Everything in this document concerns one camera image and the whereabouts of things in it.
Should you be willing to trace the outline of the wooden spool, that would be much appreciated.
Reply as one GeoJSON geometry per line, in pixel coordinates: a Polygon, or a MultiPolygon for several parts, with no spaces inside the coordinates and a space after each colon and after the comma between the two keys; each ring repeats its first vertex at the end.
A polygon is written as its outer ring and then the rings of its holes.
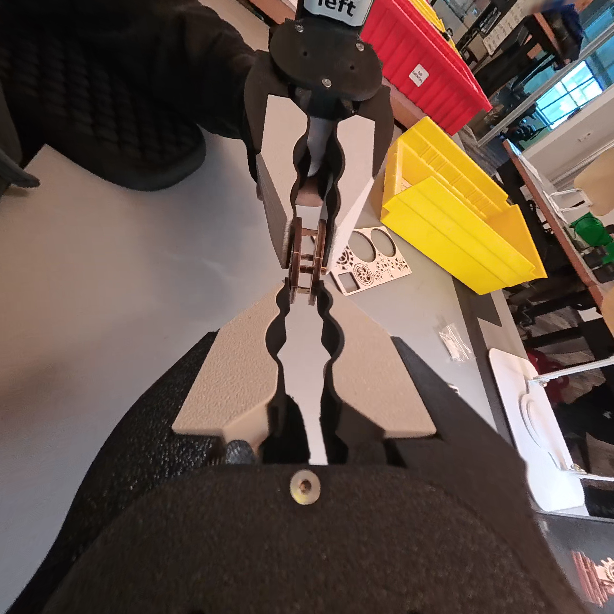
{"type": "Polygon", "coordinates": [[[316,229],[303,227],[302,218],[295,217],[290,232],[288,250],[288,291],[289,302],[294,303],[298,294],[308,297],[308,304],[314,306],[318,299],[320,283],[328,272],[325,263],[327,227],[319,219],[316,229]],[[312,252],[303,250],[303,239],[312,240],[312,252]]]}

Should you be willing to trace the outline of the wooden side table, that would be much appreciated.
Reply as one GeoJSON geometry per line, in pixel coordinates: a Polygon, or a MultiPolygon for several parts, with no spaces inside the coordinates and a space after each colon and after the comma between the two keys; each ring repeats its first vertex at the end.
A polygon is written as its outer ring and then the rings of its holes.
{"type": "Polygon", "coordinates": [[[550,200],[549,196],[554,192],[554,188],[548,180],[542,180],[539,174],[533,172],[532,165],[523,157],[522,152],[505,139],[502,142],[503,148],[508,153],[514,167],[521,176],[523,184],[531,193],[532,199],[540,209],[541,214],[549,225],[550,229],[556,236],[556,239],[565,255],[570,260],[579,279],[588,289],[591,294],[596,309],[598,312],[602,310],[603,301],[606,299],[611,290],[613,290],[612,282],[601,283],[595,277],[593,271],[587,266],[580,252],[575,248],[572,238],[570,237],[566,221],[562,214],[557,213],[555,204],[550,200]]]}

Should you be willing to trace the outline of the wooden standing desk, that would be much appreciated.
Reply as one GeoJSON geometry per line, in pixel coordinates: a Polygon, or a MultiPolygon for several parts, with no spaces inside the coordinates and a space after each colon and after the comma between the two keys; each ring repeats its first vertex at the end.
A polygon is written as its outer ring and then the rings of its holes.
{"type": "Polygon", "coordinates": [[[561,70],[579,59],[585,32],[572,5],[526,17],[473,73],[488,98],[517,88],[546,68],[561,70]]]}

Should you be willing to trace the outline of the clear plastic bag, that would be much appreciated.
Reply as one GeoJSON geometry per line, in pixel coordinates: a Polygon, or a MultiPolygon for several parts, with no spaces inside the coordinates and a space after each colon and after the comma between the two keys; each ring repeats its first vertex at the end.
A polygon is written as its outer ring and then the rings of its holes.
{"type": "Polygon", "coordinates": [[[437,333],[453,362],[462,364],[475,360],[471,345],[465,341],[456,324],[440,324],[437,327],[437,333]]]}

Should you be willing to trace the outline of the grey metal pole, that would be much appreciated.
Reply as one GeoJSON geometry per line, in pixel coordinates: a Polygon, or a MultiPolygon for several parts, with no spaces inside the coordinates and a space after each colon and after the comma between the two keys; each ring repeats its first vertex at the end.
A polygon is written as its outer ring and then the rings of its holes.
{"type": "Polygon", "coordinates": [[[550,381],[568,377],[573,374],[602,370],[608,366],[613,366],[613,356],[602,360],[594,360],[585,364],[568,366],[552,372],[537,374],[531,378],[526,378],[526,381],[528,383],[538,384],[544,388],[550,381]]]}

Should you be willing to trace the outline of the person's left hand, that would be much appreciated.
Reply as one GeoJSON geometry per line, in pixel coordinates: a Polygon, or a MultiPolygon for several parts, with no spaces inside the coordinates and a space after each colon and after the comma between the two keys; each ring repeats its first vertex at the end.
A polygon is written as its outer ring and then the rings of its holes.
{"type": "Polygon", "coordinates": [[[322,173],[308,177],[298,189],[295,199],[296,206],[321,208],[326,188],[327,181],[322,173]]]}

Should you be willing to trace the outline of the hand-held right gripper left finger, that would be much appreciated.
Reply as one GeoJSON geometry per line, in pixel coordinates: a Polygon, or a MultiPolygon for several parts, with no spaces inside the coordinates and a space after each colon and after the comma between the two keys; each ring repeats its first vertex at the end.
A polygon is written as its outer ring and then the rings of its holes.
{"type": "Polygon", "coordinates": [[[178,435],[241,440],[259,449],[286,412],[283,367],[288,281],[226,323],[216,335],[172,429],[178,435]]]}

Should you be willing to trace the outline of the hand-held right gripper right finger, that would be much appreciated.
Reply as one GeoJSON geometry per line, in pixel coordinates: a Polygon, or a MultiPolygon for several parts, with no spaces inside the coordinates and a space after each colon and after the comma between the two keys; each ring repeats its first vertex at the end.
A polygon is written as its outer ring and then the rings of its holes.
{"type": "Polygon", "coordinates": [[[340,439],[407,439],[436,428],[388,332],[336,290],[320,289],[325,392],[340,439]]]}

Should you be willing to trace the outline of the laser-cut wooden sheet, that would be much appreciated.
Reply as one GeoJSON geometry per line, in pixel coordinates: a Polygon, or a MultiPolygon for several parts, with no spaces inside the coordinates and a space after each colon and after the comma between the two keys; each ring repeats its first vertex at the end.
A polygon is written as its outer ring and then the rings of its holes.
{"type": "Polygon", "coordinates": [[[354,295],[411,274],[409,265],[385,226],[357,228],[352,234],[369,244],[373,257],[366,260],[346,246],[329,272],[342,294],[354,295]]]}

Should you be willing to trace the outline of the yellow plastic bin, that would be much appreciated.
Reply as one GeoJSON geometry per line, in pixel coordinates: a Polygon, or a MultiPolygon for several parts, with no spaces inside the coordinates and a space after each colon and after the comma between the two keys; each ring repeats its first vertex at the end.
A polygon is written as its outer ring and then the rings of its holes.
{"type": "Polygon", "coordinates": [[[547,278],[519,206],[429,117],[389,148],[381,222],[478,295],[547,278]]]}

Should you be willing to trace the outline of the white paper sheet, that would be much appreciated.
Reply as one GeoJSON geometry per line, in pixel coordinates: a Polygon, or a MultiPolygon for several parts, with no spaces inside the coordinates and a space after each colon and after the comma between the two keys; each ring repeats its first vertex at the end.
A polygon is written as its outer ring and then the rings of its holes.
{"type": "Polygon", "coordinates": [[[510,32],[507,15],[505,15],[483,39],[484,47],[490,56],[495,54],[496,49],[509,36],[510,32]]]}

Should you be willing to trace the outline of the person's black hoodie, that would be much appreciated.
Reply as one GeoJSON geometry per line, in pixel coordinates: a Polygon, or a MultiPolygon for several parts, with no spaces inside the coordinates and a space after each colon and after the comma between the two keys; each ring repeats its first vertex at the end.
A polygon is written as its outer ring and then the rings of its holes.
{"type": "Polygon", "coordinates": [[[4,90],[1,88],[1,196],[10,186],[38,188],[40,181],[21,167],[22,149],[4,90]]]}

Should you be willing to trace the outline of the red plastic tote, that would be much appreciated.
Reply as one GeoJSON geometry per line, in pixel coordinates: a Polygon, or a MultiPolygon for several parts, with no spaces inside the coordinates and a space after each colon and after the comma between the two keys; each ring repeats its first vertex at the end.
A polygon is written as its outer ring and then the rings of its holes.
{"type": "Polygon", "coordinates": [[[425,1],[375,1],[362,38],[384,78],[449,135],[492,105],[425,1]]]}

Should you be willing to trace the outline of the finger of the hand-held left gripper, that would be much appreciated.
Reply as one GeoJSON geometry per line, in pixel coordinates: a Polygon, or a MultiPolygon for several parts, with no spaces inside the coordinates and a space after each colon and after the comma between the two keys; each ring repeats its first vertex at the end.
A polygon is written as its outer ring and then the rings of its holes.
{"type": "Polygon", "coordinates": [[[298,171],[294,152],[307,127],[306,114],[290,98],[268,95],[256,165],[266,223],[282,269],[288,268],[290,229],[295,216],[292,190],[298,182],[298,171]]]}
{"type": "Polygon", "coordinates": [[[336,143],[342,168],[335,172],[327,195],[327,269],[332,269],[348,245],[351,233],[374,183],[374,121],[354,116],[341,121],[336,143]]]}

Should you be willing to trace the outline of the dark puzzle kit box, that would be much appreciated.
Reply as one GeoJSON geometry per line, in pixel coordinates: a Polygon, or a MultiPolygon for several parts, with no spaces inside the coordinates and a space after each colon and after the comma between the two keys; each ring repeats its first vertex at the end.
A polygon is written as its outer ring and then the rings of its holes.
{"type": "Polygon", "coordinates": [[[535,514],[569,583],[592,613],[613,613],[613,520],[535,514]]]}

